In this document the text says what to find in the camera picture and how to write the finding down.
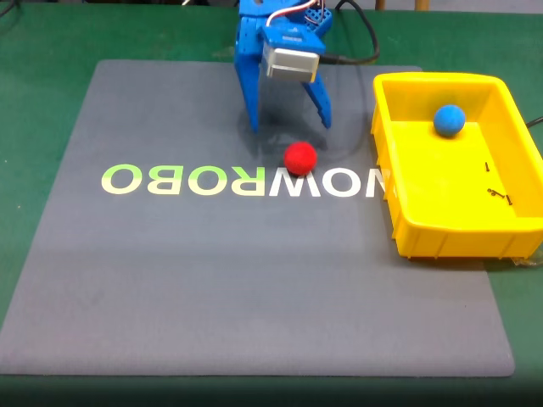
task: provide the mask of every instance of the yellow bin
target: yellow bin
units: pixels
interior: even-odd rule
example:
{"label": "yellow bin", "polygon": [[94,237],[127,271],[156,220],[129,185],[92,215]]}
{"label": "yellow bin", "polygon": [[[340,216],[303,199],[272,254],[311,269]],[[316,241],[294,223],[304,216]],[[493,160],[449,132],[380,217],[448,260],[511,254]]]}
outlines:
{"label": "yellow bin", "polygon": [[[529,257],[543,241],[543,160],[503,81],[409,72],[378,75],[372,134],[404,257]],[[466,125],[434,130],[455,104]]]}

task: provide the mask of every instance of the robotic arm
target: robotic arm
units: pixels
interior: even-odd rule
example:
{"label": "robotic arm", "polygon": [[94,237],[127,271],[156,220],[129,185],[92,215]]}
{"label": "robotic arm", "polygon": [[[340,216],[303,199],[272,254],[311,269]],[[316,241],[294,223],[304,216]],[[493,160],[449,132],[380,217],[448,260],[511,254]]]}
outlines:
{"label": "robotic arm", "polygon": [[301,82],[324,126],[332,125],[332,106],[317,72],[319,58],[326,50],[321,37],[332,25],[332,13],[324,7],[311,8],[316,0],[302,1],[240,1],[234,65],[255,132],[260,63],[271,78]]}

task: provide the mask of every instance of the small screw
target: small screw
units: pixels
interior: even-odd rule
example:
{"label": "small screw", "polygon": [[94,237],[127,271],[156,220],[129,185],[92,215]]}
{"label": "small screw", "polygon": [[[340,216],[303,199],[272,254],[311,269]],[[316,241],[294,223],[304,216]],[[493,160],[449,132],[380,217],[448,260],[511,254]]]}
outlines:
{"label": "small screw", "polygon": [[493,189],[490,189],[490,188],[489,188],[489,189],[487,189],[487,191],[490,192],[490,195],[492,195],[493,197],[496,196],[496,195],[498,195],[498,196],[500,196],[500,197],[502,197],[502,198],[505,198],[505,195],[501,195],[499,192],[494,191]]}

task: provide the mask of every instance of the gray rubber mat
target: gray rubber mat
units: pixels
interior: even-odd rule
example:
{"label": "gray rubber mat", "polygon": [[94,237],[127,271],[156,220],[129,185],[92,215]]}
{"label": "gray rubber mat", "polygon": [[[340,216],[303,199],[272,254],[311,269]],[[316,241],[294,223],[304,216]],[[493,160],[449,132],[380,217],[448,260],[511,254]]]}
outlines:
{"label": "gray rubber mat", "polygon": [[[302,86],[262,81],[255,135],[231,64],[102,62],[0,373],[510,375],[482,265],[408,261],[390,239],[369,125],[373,77],[398,70],[419,69],[323,67],[329,131]],[[285,181],[295,140],[319,163]]]}

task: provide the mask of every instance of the green table surface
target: green table surface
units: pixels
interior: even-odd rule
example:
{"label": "green table surface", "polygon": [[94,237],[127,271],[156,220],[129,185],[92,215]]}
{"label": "green table surface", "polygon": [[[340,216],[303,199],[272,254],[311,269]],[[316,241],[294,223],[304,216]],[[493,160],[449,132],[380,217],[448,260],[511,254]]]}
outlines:
{"label": "green table surface", "polygon": [[[526,120],[543,114],[543,15],[367,14],[381,44],[379,64],[496,75]],[[96,63],[232,61],[237,21],[235,8],[48,3],[25,4],[0,20],[0,323]],[[372,51],[350,11],[335,20],[326,43],[333,53]],[[541,151],[543,125],[532,135]],[[510,378],[0,376],[0,405],[104,398],[115,405],[337,405],[421,394],[536,395],[543,383],[543,270],[486,265],[517,363]]]}

